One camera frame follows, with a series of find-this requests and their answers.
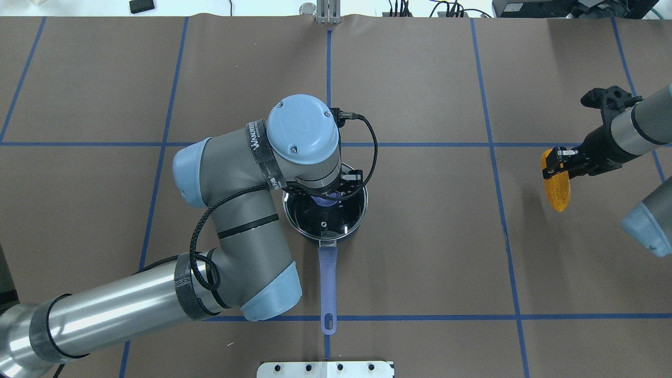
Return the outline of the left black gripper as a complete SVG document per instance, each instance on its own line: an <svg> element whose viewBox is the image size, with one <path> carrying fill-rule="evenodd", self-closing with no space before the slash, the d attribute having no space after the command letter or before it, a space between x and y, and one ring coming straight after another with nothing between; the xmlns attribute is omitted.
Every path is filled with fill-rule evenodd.
<svg viewBox="0 0 672 378"><path fill-rule="evenodd" d="M341 163L339 186L328 194L329 203L363 203L362 170L355 170L346 163Z"/></svg>

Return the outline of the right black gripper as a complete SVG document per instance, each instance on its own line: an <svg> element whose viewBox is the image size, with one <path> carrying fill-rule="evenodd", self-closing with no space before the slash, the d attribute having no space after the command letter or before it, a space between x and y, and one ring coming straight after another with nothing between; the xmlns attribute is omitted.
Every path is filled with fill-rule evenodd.
<svg viewBox="0 0 672 378"><path fill-rule="evenodd" d="M603 124L590 132L577 148L556 149L556 158L572 159L571 164L545 165L544 180L569 173L570 176L605 174L638 158L640 155L626 151L616 142L612 123L642 100L643 97L634 96L619 86L593 88L583 95L581 105L600 110Z"/></svg>

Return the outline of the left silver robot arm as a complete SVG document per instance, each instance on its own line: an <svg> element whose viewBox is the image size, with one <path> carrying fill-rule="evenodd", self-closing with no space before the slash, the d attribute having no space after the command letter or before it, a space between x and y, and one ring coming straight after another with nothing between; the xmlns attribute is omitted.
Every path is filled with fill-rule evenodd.
<svg viewBox="0 0 672 378"><path fill-rule="evenodd" d="M267 120L178 151L173 177L182 198L205 211L188 250L95 289L22 303L2 256L2 377L40 377L53 366L188 321L238 307L269 320L302 296L272 191L319 208L365 192L368 178L343 171L340 129L363 115L307 94L280 100Z"/></svg>

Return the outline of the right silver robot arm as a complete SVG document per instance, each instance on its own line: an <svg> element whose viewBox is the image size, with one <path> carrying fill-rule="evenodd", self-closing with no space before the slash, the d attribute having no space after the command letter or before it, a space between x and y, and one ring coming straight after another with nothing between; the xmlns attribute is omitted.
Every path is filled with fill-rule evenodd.
<svg viewBox="0 0 672 378"><path fill-rule="evenodd" d="M619 86L593 88L580 100L600 111L602 124L574 148L555 146L540 158L548 204L564 211L571 198L571 179L619 170L671 142L670 85L648 97ZM665 179L622 218L620 227L657 257L671 253L670 179Z"/></svg>

